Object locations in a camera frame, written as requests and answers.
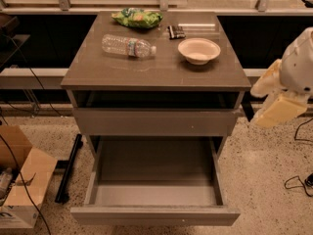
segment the white robotic arm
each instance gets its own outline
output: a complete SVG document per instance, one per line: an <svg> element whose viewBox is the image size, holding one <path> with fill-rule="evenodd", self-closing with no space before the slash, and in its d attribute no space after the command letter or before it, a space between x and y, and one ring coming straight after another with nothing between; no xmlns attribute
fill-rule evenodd
<svg viewBox="0 0 313 235"><path fill-rule="evenodd" d="M251 95L265 97L251 122L272 127L307 110L313 95L313 27L306 28L252 86Z"/></svg>

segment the white bowl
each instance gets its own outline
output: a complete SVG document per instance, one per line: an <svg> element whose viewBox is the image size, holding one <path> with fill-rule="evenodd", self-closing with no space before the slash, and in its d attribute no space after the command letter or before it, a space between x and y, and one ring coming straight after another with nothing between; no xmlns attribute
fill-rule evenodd
<svg viewBox="0 0 313 235"><path fill-rule="evenodd" d="M221 53L219 46L204 38L190 38L178 45L178 51L193 65L205 65Z"/></svg>

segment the empty drawer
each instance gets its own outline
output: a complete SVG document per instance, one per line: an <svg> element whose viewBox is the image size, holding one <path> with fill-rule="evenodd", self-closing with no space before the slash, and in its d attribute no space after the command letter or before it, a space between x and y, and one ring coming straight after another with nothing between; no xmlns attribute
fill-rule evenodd
<svg viewBox="0 0 313 235"><path fill-rule="evenodd" d="M81 224L232 225L209 138L102 139Z"/></svg>
<svg viewBox="0 0 313 235"><path fill-rule="evenodd" d="M231 135L239 110L155 111L74 109L80 132L110 136Z"/></svg>

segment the plastic bottle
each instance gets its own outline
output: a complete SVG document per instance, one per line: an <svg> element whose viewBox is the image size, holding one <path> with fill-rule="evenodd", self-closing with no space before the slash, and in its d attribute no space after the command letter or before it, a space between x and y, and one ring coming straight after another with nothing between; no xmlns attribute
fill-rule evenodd
<svg viewBox="0 0 313 235"><path fill-rule="evenodd" d="M104 35L102 39L102 48L108 53L134 56L138 58L154 56L157 51L157 47L151 46L146 40L110 34Z"/></svg>
<svg viewBox="0 0 313 235"><path fill-rule="evenodd" d="M2 171L0 175L0 199L3 199L6 196L12 178L13 174L10 167Z"/></svg>

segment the terrazzo floor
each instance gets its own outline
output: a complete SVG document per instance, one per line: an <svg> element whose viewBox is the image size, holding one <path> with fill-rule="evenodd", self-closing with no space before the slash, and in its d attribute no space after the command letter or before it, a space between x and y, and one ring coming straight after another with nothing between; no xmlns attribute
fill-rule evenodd
<svg viewBox="0 0 313 235"><path fill-rule="evenodd" d="M82 206L92 168L93 157L83 137L78 151L68 192L70 200L54 202L62 179L55 173L42 213L51 233L108 235L304 235L313 230L313 199L301 188L285 189L289 178L299 175L304 180L313 172L312 144L294 141L296 128L308 117L299 117L272 129L261 129L240 117L226 142L219 164L228 206L241 211L229 227L214 226L82 226L72 218L71 207ZM19 125L29 141L59 160L66 160L78 127L73 117L6 117L10 125ZM313 121L301 126L298 136L313 140ZM48 234L43 220L34 229L0 229L0 234Z"/></svg>

